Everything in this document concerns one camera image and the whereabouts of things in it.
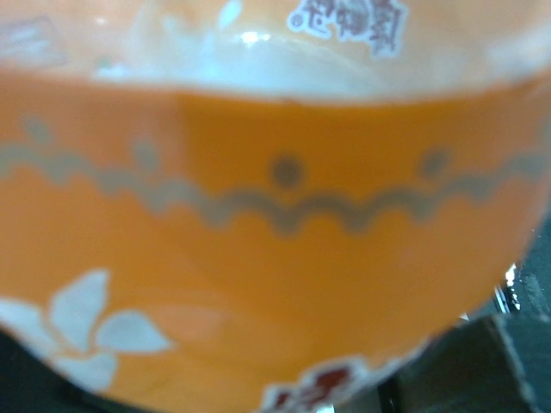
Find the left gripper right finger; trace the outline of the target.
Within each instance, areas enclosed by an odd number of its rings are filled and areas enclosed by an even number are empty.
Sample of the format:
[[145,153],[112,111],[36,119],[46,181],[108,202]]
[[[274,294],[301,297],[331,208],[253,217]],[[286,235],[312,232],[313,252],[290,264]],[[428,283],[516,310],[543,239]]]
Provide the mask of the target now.
[[548,240],[534,243],[516,289],[518,310],[453,329],[382,385],[381,411],[548,412]]

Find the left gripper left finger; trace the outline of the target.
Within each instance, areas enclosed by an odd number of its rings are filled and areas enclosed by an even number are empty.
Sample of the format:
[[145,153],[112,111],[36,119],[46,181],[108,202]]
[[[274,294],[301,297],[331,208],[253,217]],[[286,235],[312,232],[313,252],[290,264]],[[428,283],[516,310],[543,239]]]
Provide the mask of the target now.
[[49,370],[14,338],[1,334],[2,412],[105,412]]

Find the orange juice bottle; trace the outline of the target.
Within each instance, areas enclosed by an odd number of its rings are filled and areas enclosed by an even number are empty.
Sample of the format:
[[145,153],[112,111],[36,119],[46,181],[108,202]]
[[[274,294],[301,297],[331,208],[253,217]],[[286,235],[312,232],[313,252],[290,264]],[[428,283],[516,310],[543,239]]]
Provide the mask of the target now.
[[159,412],[316,412],[550,197],[547,1],[4,1],[1,331]]

